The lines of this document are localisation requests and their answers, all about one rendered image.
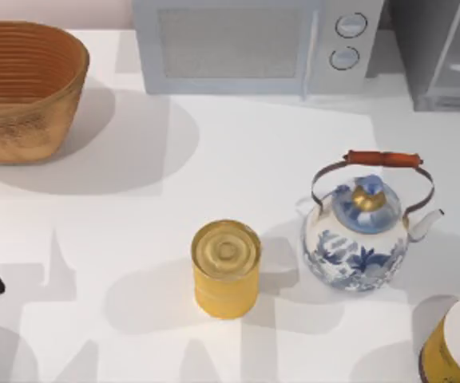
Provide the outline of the yellow can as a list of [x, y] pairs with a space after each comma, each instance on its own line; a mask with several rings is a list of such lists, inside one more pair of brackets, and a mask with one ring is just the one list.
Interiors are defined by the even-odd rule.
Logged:
[[261, 242], [246, 224], [220, 219], [205, 224], [191, 244], [198, 306], [214, 318], [244, 316], [259, 293]]

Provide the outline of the microwave knob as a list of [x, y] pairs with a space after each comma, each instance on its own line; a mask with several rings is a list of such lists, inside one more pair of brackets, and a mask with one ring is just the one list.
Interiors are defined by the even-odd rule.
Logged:
[[356, 38], [365, 31], [367, 24], [367, 18], [361, 13], [343, 15], [335, 23], [335, 31], [342, 38]]
[[338, 71], [345, 71], [355, 67], [360, 61], [359, 51], [351, 46], [334, 50], [330, 57], [331, 67]]

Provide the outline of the brown woven basket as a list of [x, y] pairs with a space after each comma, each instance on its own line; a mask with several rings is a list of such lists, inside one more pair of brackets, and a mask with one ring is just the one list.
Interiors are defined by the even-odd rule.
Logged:
[[0, 21], [0, 164], [51, 157], [73, 123], [89, 51], [53, 26]]

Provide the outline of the blue and white teapot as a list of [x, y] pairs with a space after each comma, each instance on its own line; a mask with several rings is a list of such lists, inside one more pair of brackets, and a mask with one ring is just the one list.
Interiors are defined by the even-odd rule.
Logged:
[[325, 195], [311, 193], [301, 242], [311, 272], [339, 290], [376, 290], [395, 276], [410, 244], [425, 238], [444, 212], [436, 209], [417, 223], [410, 214], [424, 208], [434, 191], [403, 207], [397, 193], [376, 174], [356, 176]]

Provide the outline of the pale microwave oven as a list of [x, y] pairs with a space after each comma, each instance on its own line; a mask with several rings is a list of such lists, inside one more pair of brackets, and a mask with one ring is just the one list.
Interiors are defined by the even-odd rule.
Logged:
[[[301, 96], [314, 11], [318, 33], [309, 96], [360, 90], [384, 0], [133, 0], [145, 88], [151, 94]], [[335, 23], [361, 13], [367, 28], [342, 38]], [[359, 63], [338, 71], [329, 57], [356, 48]]]

